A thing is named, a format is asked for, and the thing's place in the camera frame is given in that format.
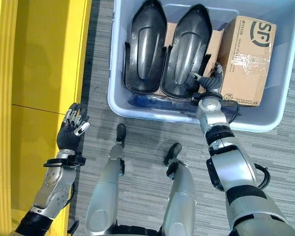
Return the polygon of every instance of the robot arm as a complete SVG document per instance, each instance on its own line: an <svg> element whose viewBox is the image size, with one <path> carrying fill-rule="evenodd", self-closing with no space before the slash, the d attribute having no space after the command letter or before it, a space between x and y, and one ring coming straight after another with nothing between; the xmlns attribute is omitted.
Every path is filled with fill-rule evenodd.
<svg viewBox="0 0 295 236"><path fill-rule="evenodd" d="M220 85L206 86L206 93L199 99L197 118L209 145L211 158L206 164L211 182L226 195L229 236L295 236L280 209L256 184L255 165L221 111Z"/></svg>
<svg viewBox="0 0 295 236"><path fill-rule="evenodd" d="M76 167L85 165L86 161L77 153L77 148L81 135L90 127L87 122L89 116L79 110L80 105L74 103L67 111L57 136L59 152L56 158L44 164L48 169L42 186L33 205L12 235L45 235L61 209L70 202L69 189L75 181Z"/></svg>

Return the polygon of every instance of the cardboard box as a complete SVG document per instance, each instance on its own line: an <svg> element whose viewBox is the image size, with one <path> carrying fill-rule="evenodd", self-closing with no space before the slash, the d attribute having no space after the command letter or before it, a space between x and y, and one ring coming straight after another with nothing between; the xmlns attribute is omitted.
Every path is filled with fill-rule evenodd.
<svg viewBox="0 0 295 236"><path fill-rule="evenodd" d="M167 32L166 32L166 38L165 38L165 43L164 46L168 47L169 45L172 44L173 36L176 30L177 24L176 23L167 23ZM218 56L221 40L222 40L222 35L223 35L223 30L222 31L217 31L213 30L212 31L212 36L210 39L210 42L208 44L206 54L210 54L210 60L208 61L205 71L203 73L203 76L205 77L210 77L214 67L215 67L215 62ZM199 92L205 92L205 90L200 87ZM159 88L154 94L161 95L161 96L167 96L165 95L161 88Z"/></svg>
<svg viewBox="0 0 295 236"><path fill-rule="evenodd" d="M217 61L224 71L224 100L258 106L269 70L276 25L237 16L224 30Z"/></svg>

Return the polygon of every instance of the yellow panel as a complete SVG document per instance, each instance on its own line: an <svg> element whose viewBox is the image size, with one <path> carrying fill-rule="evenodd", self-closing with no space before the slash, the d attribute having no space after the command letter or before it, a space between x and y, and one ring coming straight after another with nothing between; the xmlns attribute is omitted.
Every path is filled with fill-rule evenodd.
<svg viewBox="0 0 295 236"><path fill-rule="evenodd" d="M19 0L13 104L64 114L79 100L90 5Z"/></svg>
<svg viewBox="0 0 295 236"><path fill-rule="evenodd" d="M56 136L63 115L12 105L11 123L11 190L12 221L14 227L28 211L40 188L47 159L58 152ZM66 207L54 220L50 229L52 236L66 235Z"/></svg>
<svg viewBox="0 0 295 236"><path fill-rule="evenodd" d="M11 230L10 119L17 0L0 0L0 235Z"/></svg>

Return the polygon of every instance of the light blue plastic bin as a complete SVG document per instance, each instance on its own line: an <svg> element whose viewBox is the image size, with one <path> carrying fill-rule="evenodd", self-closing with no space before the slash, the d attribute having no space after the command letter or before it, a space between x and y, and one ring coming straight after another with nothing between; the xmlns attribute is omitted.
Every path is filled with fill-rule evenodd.
<svg viewBox="0 0 295 236"><path fill-rule="evenodd" d="M125 41L131 34L132 18L143 0L115 0L112 27L108 103L118 115L132 118L199 124L195 114L133 104L135 94L123 84ZM214 30L243 15L277 25L270 69L262 102L241 107L241 116L231 124L235 130L265 132L283 116L295 56L295 0L162 0L168 22L177 23L189 7L201 3L209 9Z"/></svg>

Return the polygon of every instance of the sf logo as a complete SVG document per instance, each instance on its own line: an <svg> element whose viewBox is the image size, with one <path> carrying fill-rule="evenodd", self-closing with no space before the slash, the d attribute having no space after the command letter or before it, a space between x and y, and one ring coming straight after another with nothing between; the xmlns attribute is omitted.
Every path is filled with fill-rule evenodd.
<svg viewBox="0 0 295 236"><path fill-rule="evenodd" d="M252 42L260 47L268 47L270 45L270 32L272 26L270 24L259 22L256 29L257 22L254 21L250 28L250 38Z"/></svg>

